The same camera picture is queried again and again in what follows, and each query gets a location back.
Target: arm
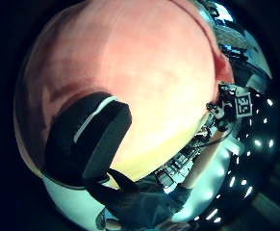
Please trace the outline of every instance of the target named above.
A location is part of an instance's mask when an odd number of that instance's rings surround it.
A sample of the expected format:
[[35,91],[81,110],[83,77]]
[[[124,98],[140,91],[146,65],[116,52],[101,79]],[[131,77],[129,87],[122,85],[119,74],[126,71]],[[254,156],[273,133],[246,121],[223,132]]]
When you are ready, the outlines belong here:
[[[224,138],[226,133],[216,131],[212,136],[210,141],[217,141]],[[191,168],[191,171],[187,175],[184,182],[180,184],[181,187],[186,189],[192,189],[196,186],[196,183],[203,172],[209,167],[210,162],[216,156],[217,151],[220,147],[220,143],[207,146],[202,153],[199,155],[194,165]]]

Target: sleeve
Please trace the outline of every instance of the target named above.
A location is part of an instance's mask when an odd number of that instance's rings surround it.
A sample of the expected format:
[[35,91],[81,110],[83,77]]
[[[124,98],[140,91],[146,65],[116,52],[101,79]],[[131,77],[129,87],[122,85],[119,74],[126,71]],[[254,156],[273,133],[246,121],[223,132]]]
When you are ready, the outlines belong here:
[[182,209],[189,199],[191,191],[192,189],[186,189],[178,185],[176,189],[173,192],[170,192],[168,195],[171,199],[178,203],[180,209]]

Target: white stripe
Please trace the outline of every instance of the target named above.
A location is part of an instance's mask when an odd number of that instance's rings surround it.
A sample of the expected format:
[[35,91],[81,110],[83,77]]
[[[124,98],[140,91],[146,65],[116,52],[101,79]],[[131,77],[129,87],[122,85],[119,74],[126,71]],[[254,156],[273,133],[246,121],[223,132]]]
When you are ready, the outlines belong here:
[[76,134],[73,137],[73,141],[76,143],[80,136],[82,135],[82,133],[84,132],[84,130],[86,129],[86,127],[89,125],[89,123],[91,122],[91,120],[98,115],[102,109],[104,109],[109,103],[111,103],[112,101],[117,101],[118,98],[116,96],[111,96],[108,97],[106,99],[104,99],[98,106],[98,108],[92,113],[90,114],[90,116],[84,121],[84,123],[81,125],[81,127],[79,128],[79,130],[76,132]]

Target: black object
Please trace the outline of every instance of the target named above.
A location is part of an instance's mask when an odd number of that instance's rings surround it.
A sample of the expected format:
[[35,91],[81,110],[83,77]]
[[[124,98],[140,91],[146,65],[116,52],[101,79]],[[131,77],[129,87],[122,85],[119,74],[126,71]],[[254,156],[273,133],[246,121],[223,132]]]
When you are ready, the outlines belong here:
[[57,183],[83,188],[84,181],[104,181],[115,153],[131,123],[129,106],[112,101],[100,112],[98,106],[110,94],[90,94],[55,120],[45,150],[42,172]]

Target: gray fabric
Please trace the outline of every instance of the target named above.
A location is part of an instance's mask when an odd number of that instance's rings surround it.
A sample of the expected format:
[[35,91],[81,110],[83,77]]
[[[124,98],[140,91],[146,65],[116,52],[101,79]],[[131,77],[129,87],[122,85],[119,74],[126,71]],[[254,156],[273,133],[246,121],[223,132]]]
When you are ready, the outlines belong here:
[[107,207],[112,214],[121,217],[119,222],[123,230],[154,228],[179,212],[191,193],[191,190],[178,186],[166,194],[153,175],[143,178],[137,185],[140,193],[133,198],[128,208]]

